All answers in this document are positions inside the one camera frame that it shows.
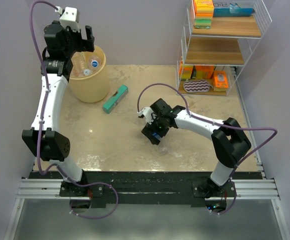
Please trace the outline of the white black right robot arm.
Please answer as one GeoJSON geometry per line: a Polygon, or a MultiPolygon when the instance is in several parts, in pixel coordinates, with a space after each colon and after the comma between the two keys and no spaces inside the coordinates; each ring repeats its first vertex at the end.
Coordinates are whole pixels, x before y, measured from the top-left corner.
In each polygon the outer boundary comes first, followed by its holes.
{"type": "Polygon", "coordinates": [[[153,145],[159,145],[169,129],[183,129],[196,133],[212,141],[218,163],[209,177],[208,192],[215,197],[225,190],[235,166],[251,149],[251,142],[234,118],[213,119],[187,111],[184,106],[171,107],[163,99],[137,112],[145,119],[142,129],[153,145]]]}

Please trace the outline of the crushed clear bottle white cap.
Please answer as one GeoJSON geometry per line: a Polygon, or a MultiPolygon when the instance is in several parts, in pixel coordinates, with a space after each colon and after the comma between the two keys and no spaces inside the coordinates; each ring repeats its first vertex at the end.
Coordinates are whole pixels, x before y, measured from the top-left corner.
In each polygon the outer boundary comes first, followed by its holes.
{"type": "Polygon", "coordinates": [[[83,75],[84,76],[89,76],[93,73],[93,71],[91,69],[88,69],[86,68],[84,71],[83,71],[83,75]]]}

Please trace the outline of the slim clear bottle white cap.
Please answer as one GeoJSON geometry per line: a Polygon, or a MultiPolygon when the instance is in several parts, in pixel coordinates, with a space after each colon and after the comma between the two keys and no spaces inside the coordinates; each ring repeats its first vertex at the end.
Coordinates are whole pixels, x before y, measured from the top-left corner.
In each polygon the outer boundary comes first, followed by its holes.
{"type": "Polygon", "coordinates": [[[102,59],[97,55],[92,55],[89,57],[87,63],[91,70],[97,71],[102,65],[102,59]]]}

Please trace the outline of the blue label clear bottle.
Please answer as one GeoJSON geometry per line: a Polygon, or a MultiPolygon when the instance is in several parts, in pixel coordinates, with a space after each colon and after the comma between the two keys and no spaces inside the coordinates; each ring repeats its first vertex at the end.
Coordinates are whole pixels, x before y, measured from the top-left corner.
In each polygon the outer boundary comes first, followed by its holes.
{"type": "Polygon", "coordinates": [[[169,152],[169,142],[165,140],[164,137],[160,137],[157,133],[154,133],[153,136],[156,140],[159,140],[158,145],[154,145],[155,151],[161,155],[166,155],[169,152]]]}

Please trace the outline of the large clear square bottle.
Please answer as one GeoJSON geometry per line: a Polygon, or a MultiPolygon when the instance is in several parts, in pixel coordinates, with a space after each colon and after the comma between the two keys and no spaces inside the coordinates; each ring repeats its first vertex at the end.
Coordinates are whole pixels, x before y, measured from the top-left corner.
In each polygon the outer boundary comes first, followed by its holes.
{"type": "Polygon", "coordinates": [[[73,67],[71,70],[71,76],[80,78],[85,76],[85,71],[88,69],[85,56],[82,52],[76,52],[71,58],[73,67]]]}

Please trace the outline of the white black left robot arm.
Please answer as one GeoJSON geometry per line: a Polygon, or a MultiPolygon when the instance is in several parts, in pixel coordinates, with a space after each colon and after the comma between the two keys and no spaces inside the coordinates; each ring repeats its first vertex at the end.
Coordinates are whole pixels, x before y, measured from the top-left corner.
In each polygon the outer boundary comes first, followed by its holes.
{"type": "Polygon", "coordinates": [[[95,50],[92,27],[85,26],[86,39],[81,31],[70,26],[63,27],[59,21],[53,21],[44,28],[46,47],[38,50],[41,63],[42,87],[35,118],[30,129],[22,132],[22,140],[37,159],[37,167],[42,175],[41,162],[50,163],[63,176],[66,182],[72,182],[71,191],[84,196],[89,184],[82,180],[83,170],[70,158],[70,140],[60,133],[59,118],[63,95],[70,80],[73,68],[71,61],[76,52],[95,50]]]}

